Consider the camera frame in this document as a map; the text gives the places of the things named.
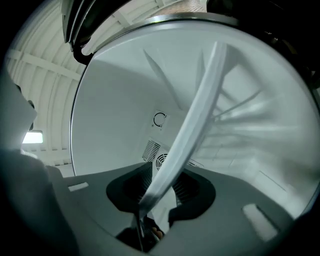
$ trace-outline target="ceiling light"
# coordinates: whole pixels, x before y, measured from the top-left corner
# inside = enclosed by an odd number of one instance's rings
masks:
[[[41,131],[29,131],[26,133],[23,144],[43,143],[43,135]]]

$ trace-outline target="fluorescent light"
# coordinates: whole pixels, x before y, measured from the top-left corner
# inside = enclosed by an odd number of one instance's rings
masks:
[[[44,139],[42,136],[42,132],[30,131],[27,132],[24,139],[23,144],[34,144],[34,143],[43,143]]]

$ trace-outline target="white ceiling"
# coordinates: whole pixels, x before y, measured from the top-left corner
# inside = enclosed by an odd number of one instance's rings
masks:
[[[83,49],[93,52],[107,38],[178,1],[132,0],[110,16]],[[61,2],[44,4],[12,43],[6,58],[12,80],[37,111],[34,130],[43,132],[42,144],[24,144],[45,164],[72,168],[69,150],[70,117],[78,82],[85,68],[64,43]]]

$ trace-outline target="white rod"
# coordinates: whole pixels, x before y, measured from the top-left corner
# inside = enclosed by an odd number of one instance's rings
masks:
[[[228,45],[216,42],[199,89],[173,145],[139,203],[142,218],[160,201],[189,161],[212,116],[225,77]]]

